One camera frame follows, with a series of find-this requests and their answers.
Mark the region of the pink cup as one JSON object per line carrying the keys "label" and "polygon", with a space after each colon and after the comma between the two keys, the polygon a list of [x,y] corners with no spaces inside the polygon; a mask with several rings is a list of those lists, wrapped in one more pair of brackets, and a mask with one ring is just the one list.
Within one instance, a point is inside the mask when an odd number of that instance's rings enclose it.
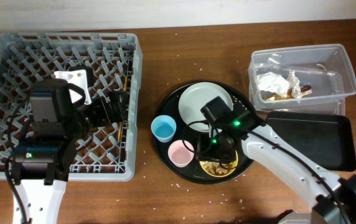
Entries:
{"label": "pink cup", "polygon": [[168,148],[168,157],[175,166],[185,167],[194,158],[194,147],[188,141],[174,141]]}

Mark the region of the blue cup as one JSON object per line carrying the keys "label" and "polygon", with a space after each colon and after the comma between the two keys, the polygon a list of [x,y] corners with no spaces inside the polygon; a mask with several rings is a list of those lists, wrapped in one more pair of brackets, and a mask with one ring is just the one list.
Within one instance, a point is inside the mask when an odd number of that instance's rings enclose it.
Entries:
{"label": "blue cup", "polygon": [[168,115],[160,115],[153,119],[151,131],[159,142],[167,143],[175,135],[177,125],[175,120]]}

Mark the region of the white napkin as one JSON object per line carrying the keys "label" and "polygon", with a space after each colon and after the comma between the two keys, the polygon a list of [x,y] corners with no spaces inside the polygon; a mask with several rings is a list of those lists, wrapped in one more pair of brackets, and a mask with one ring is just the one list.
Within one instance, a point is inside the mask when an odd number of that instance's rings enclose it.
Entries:
{"label": "white napkin", "polygon": [[294,70],[289,71],[287,78],[273,72],[258,75],[257,87],[261,91],[274,93],[276,95],[274,100],[300,99],[303,96],[300,81]]}

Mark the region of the gold snack wrapper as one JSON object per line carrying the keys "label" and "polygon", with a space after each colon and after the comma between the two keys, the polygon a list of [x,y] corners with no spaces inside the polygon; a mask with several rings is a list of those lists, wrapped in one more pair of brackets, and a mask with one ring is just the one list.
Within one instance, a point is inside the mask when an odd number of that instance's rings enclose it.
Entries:
{"label": "gold snack wrapper", "polygon": [[288,99],[300,99],[303,96],[310,95],[312,93],[312,87],[310,85],[304,85],[300,87],[300,92],[293,93],[292,89],[289,89],[283,96],[275,94],[271,97],[265,98],[266,101],[276,100],[288,100]]}

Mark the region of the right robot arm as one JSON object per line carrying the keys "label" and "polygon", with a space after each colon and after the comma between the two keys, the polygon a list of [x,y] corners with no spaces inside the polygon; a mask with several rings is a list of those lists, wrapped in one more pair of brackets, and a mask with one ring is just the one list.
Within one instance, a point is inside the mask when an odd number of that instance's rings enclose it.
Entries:
{"label": "right robot arm", "polygon": [[256,113],[202,108],[224,150],[236,149],[265,166],[299,195],[308,214],[291,212],[281,223],[356,223],[356,175],[341,178],[293,148]]}

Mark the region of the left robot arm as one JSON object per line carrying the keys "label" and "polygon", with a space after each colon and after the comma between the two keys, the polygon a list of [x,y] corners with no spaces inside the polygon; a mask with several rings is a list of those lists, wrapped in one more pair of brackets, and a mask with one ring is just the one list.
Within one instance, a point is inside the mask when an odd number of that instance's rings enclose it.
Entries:
{"label": "left robot arm", "polygon": [[80,152],[79,139],[93,138],[92,128],[127,118],[129,95],[110,91],[86,106],[85,90],[63,79],[36,83],[20,105],[30,103],[18,146],[4,164],[14,196],[13,223],[56,223],[70,166]]}

